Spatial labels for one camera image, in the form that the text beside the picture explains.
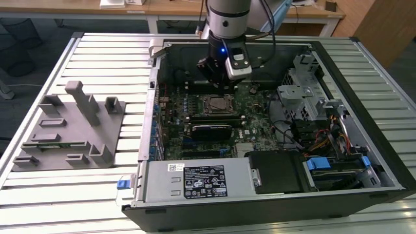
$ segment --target wooden desk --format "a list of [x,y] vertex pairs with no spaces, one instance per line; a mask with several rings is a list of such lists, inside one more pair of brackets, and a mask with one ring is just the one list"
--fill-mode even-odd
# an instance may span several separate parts
[[[0,17],[45,19],[146,20],[150,33],[157,33],[157,20],[197,20],[199,3],[181,0],[146,0],[142,6],[99,9],[99,0],[0,0]],[[341,11],[330,12],[305,6],[289,9],[283,23],[323,24],[321,36],[330,36]]]

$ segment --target warning label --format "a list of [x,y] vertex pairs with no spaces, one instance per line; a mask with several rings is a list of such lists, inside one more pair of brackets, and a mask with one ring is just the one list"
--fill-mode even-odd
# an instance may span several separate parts
[[183,167],[183,197],[186,199],[226,196],[223,166]]

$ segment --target red wire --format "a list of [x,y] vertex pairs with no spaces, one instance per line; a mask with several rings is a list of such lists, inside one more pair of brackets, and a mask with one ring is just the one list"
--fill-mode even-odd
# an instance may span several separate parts
[[317,131],[315,136],[314,136],[314,143],[317,143],[318,134],[319,134],[321,132],[327,132],[327,131],[329,131],[327,129],[321,129],[321,130]]

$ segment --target gray carpet floor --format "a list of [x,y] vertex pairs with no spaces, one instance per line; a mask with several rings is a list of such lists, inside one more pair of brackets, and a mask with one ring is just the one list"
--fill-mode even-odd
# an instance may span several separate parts
[[[0,79],[6,85],[10,84],[37,84],[42,85],[59,54],[75,31],[91,33],[147,33],[147,25],[143,20],[63,20],[63,27],[58,28],[51,19],[33,19],[38,35],[43,44],[29,50],[30,57],[35,62],[35,70],[26,76],[13,78],[0,70]],[[170,22],[173,27],[162,21],[157,22],[159,33],[185,33],[194,32],[197,22],[181,21]],[[389,69],[391,77],[395,79],[402,89],[416,100],[416,43],[411,42],[397,58]],[[13,137],[18,125],[25,117],[26,111],[39,91],[35,86],[10,87],[15,96],[11,100],[0,98],[0,137]],[[0,154],[7,145],[6,141],[0,140]]]

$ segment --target yellow wire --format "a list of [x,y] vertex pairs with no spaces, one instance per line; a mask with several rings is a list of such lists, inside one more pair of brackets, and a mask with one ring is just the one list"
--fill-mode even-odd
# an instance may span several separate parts
[[315,149],[318,149],[319,147],[322,147],[326,143],[327,143],[329,139],[326,138],[318,145],[315,145],[309,151],[313,151]]

